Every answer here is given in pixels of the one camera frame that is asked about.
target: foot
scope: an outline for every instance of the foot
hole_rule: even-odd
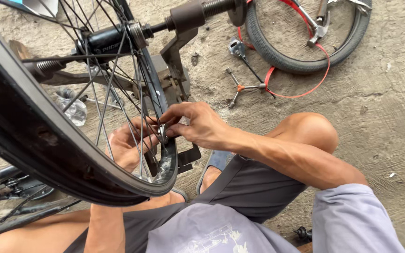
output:
[[[170,195],[169,205],[185,202],[185,198],[177,192],[170,191],[168,194]]]
[[[202,184],[200,188],[200,192],[203,193],[209,186],[215,182],[217,177],[221,174],[221,170],[217,169],[215,166],[209,166],[202,178]]]

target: metal clamp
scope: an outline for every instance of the metal clamp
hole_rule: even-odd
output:
[[[245,44],[237,40],[235,37],[231,38],[231,41],[229,43],[229,51],[231,52],[231,54],[248,61],[245,55]]]

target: sandal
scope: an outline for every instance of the sandal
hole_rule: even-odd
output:
[[[232,160],[234,155],[229,151],[219,151],[219,150],[212,150],[210,154],[209,160],[207,161],[206,167],[201,173],[201,177],[199,178],[199,182],[196,185],[196,193],[198,195],[201,194],[201,185],[203,184],[203,178],[209,166],[214,166],[215,168],[223,171],[226,168],[226,165]]]

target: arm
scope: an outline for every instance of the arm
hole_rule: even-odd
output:
[[[121,208],[92,204],[84,253],[124,253],[126,236]]]
[[[352,165],[316,147],[229,129],[226,150],[267,164],[306,185],[324,190],[344,184],[367,185],[365,176]]]
[[[182,116],[190,119],[189,126],[177,123]],[[169,123],[168,136],[183,135],[204,148],[253,158],[309,186],[323,190],[350,183],[367,185],[359,170],[331,154],[230,127],[206,103],[174,104],[160,120]]]

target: hand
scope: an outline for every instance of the hand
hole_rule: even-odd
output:
[[[159,143],[159,139],[156,137],[154,133],[157,133],[157,126],[155,123],[155,118],[146,118],[149,125],[148,128],[146,127],[145,121],[143,121],[143,135],[146,136],[143,138],[143,142],[141,143],[143,145],[143,154],[148,152],[149,148],[151,148],[151,142],[152,146],[155,146]],[[129,123],[126,123],[110,133],[109,135],[109,144],[110,148],[112,150],[112,155],[113,159],[122,168],[127,170],[128,172],[132,172],[135,167],[140,163],[140,154],[139,154],[139,149],[140,149],[140,127],[141,127],[141,118],[133,118],[131,120],[132,124],[134,126],[130,126]],[[109,150],[106,147],[106,155],[109,155]]]
[[[182,116],[190,119],[189,126],[177,123]],[[227,150],[232,135],[232,128],[204,102],[173,104],[160,121],[169,125],[166,136],[182,135],[206,149]]]

